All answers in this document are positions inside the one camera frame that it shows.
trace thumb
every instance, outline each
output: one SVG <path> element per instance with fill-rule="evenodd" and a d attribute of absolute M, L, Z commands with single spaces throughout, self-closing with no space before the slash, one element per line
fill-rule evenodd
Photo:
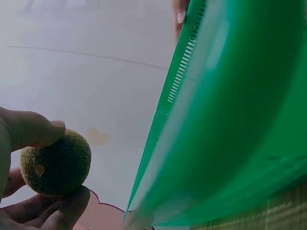
<path fill-rule="evenodd" d="M 173 0 L 176 41 L 179 38 L 182 29 L 182 24 L 186 19 L 187 7 L 188 7 L 187 0 Z"/>
<path fill-rule="evenodd" d="M 9 134 L 11 151 L 27 146 L 46 147 L 58 141 L 65 133 L 63 121 L 48 121 L 34 112 L 0 108 L 1 123 Z"/>
<path fill-rule="evenodd" d="M 173 0 L 173 10 L 178 24 L 182 24 L 186 18 L 187 0 Z"/>

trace pink sticker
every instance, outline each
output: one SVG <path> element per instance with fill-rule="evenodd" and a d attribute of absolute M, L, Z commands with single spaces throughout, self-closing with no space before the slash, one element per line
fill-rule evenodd
<path fill-rule="evenodd" d="M 90 191 L 90 194 L 88 206 L 73 230 L 123 230 L 124 211 L 113 205 L 100 203 L 93 191 Z"/>

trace white floor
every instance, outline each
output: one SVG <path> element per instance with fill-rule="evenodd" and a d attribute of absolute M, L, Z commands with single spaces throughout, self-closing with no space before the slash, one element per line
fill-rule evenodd
<path fill-rule="evenodd" d="M 93 152 L 85 184 L 125 209 L 175 48 L 171 1 L 10 0 L 0 8 L 0 105 L 65 120 L 84 135 Z M 12 166 L 18 160 L 14 153 Z M 24 187 L 1 206 L 33 194 Z"/>

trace hand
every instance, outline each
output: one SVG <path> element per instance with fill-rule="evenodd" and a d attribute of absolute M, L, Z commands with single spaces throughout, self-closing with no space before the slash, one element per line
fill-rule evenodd
<path fill-rule="evenodd" d="M 19 168 L 10 170 L 11 152 L 26 146 L 52 145 L 64 132 L 64 122 L 50 122 L 37 113 L 0 107 L 0 202 L 25 185 Z M 89 198 L 86 187 L 66 197 L 35 195 L 0 208 L 0 229 L 71 230 L 86 209 Z"/>
<path fill-rule="evenodd" d="M 175 16 L 175 35 L 176 42 L 179 38 L 182 24 L 186 19 L 187 8 L 190 0 L 173 0 L 173 11 Z"/>

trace ball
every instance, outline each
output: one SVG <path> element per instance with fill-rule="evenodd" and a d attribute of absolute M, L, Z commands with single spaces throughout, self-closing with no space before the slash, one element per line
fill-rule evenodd
<path fill-rule="evenodd" d="M 85 138 L 66 129 L 64 137 L 49 147 L 21 151 L 24 181 L 45 196 L 63 196 L 80 187 L 91 165 L 91 149 Z"/>

